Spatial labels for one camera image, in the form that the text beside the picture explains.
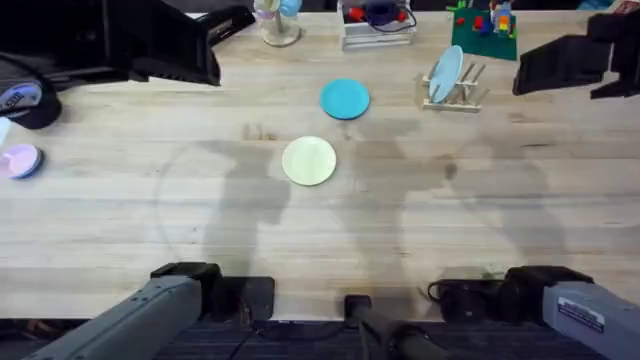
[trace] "cream plate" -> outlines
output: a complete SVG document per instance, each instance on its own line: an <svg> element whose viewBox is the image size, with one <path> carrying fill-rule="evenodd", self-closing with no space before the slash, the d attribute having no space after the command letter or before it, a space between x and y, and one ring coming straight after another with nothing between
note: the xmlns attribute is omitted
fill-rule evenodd
<svg viewBox="0 0 640 360"><path fill-rule="evenodd" d="M336 152L324 139L303 136L293 140L282 154L284 173L296 184L312 186L325 182L336 169Z"/></svg>

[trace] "label sticker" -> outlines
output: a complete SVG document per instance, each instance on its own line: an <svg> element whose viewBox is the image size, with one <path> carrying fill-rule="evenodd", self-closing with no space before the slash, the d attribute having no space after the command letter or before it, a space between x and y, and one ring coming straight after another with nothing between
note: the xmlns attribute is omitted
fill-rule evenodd
<svg viewBox="0 0 640 360"><path fill-rule="evenodd" d="M604 333L604 316L567 298L558 298L558 312L597 332Z"/></svg>

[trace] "round plate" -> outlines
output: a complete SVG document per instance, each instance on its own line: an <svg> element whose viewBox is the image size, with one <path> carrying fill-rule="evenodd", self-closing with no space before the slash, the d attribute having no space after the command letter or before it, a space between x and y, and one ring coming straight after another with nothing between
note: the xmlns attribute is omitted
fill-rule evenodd
<svg viewBox="0 0 640 360"><path fill-rule="evenodd" d="M447 95L449 95L451 90L453 90L460 76L463 61L464 53L458 45L448 48L442 54L440 60L438 60L438 65L436 65L436 70L433 72L433 77L429 82L429 97L432 103L441 103ZM440 85L440 89L438 89L437 94L434 94L438 85Z"/></svg>
<svg viewBox="0 0 640 360"><path fill-rule="evenodd" d="M352 79L333 80L320 95L322 109L340 120L351 120L364 114L370 101L367 88Z"/></svg>
<svg viewBox="0 0 640 360"><path fill-rule="evenodd" d="M326 181L336 169L336 152L326 140L303 136L293 140L282 154L284 173L296 184L312 186Z"/></svg>
<svg viewBox="0 0 640 360"><path fill-rule="evenodd" d="M2 173L12 179L30 175L42 160L40 150L33 145L15 145L2 154Z"/></svg>

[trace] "light blue plate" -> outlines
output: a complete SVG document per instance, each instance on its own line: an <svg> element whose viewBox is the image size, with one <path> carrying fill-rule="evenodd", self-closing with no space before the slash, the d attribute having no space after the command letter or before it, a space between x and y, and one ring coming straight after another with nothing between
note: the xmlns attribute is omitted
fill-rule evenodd
<svg viewBox="0 0 640 360"><path fill-rule="evenodd" d="M322 109L340 120L352 120L364 114L370 101L367 88L352 79L333 80L320 95Z"/></svg>
<svg viewBox="0 0 640 360"><path fill-rule="evenodd" d="M436 70L433 72L433 77L429 83L429 97L432 103L441 103L449 95L456 81L460 76L460 70L462 70L462 62L464 60L464 53L462 48L458 45L454 45L442 54ZM434 94L436 87L440 85L438 93Z"/></svg>

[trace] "wooden tabletop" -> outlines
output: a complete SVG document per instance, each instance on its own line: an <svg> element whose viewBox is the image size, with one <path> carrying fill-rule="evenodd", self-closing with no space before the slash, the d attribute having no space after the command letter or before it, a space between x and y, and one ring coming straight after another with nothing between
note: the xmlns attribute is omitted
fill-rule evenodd
<svg viewBox="0 0 640 360"><path fill-rule="evenodd" d="M589 15L518 14L519 51L584 34ZM346 293L430 317L417 290L430 281L523 264L566 265L640 302L640 98L515 97L517 63L476 58L481 113L420 111L413 78L449 45L451 15L418 19L413 46L343 53L335 14L303 14L292 47L255 27L216 47L220 88L80 87L53 126L13 126L4 147L33 143L47 161L0 181L0 318L95 316L174 261L274 277L281 319L333 318ZM339 77L370 90L357 120L318 105ZM281 169L303 135L338 153L317 187Z"/></svg>

